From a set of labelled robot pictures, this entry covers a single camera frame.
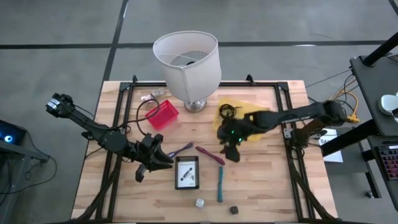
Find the gray floor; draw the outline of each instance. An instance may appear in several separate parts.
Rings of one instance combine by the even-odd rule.
[[[0,1],[2,44],[111,43],[122,0]],[[130,0],[120,43],[153,42],[178,30],[211,32],[220,41],[386,40],[398,31],[388,0]],[[323,47],[222,47],[224,80],[305,80],[306,84],[347,70],[349,59],[375,45]],[[71,121],[56,119],[44,105],[54,92],[68,93],[94,112],[109,49],[0,50],[0,119],[21,125],[58,163],[53,181],[19,194],[13,223],[68,220],[87,142]],[[163,80],[151,49],[118,49],[110,80]],[[349,73],[310,87],[324,100]],[[360,91],[358,116],[370,118]],[[396,223],[376,169],[382,199],[363,197],[364,175],[329,176],[339,217],[370,223]],[[32,183],[52,175],[53,164],[34,171]]]

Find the red plastic basket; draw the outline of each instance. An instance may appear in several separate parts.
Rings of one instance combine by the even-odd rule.
[[[155,113],[156,110],[157,108],[152,109],[150,112],[145,114],[145,117],[149,117],[150,115]],[[168,125],[170,122],[177,119],[177,116],[178,111],[170,103],[169,100],[165,100],[163,103],[160,104],[159,112],[155,116],[149,118],[148,121],[156,130],[160,130]]]

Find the wooden table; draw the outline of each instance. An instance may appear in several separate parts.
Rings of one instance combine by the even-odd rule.
[[[99,99],[95,121],[112,125],[120,82],[105,82]],[[308,105],[303,81],[288,81],[293,107]],[[134,119],[141,96],[153,88],[134,89],[130,119]],[[162,149],[168,153],[193,141],[208,151],[218,154],[222,149],[212,129],[218,109],[218,98],[228,96],[277,111],[275,93],[268,87],[220,87],[208,97],[207,107],[200,113],[185,111],[183,102],[170,97],[168,100],[180,112],[178,119],[161,130],[164,135]],[[140,118],[150,108],[140,111]],[[140,123],[145,132],[158,133],[147,122]],[[131,124],[127,135],[130,141],[141,140],[142,134]],[[99,148],[91,142],[87,153]],[[280,126],[266,133],[260,141],[244,142],[240,146],[241,161],[226,160],[223,178],[224,202],[217,202],[218,163],[196,149],[181,152],[179,156],[199,156],[200,189],[175,190],[174,168],[145,173],[142,183],[134,180],[139,163],[123,163],[119,180],[114,222],[281,222],[297,221],[285,147]],[[78,217],[98,193],[103,175],[106,152],[100,150],[84,163],[76,195],[72,217]],[[305,166],[310,188],[320,203],[333,216],[337,216],[322,154],[317,147],[305,150]],[[203,208],[196,208],[195,201],[202,198]],[[305,217],[305,200],[301,193]],[[229,213],[236,205],[238,215]]]

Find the white lampshade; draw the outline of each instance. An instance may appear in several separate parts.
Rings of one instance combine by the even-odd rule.
[[[167,88],[179,100],[191,104],[205,101],[218,88],[221,67],[218,41],[213,35],[175,32],[156,40],[153,50],[161,62]]]

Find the lamp base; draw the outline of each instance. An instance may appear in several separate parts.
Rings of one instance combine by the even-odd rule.
[[[194,101],[194,102],[184,101],[185,109],[187,109],[187,111],[189,111],[191,113],[201,112],[203,109],[205,109],[205,106],[206,106],[206,99],[198,100],[198,101]]]

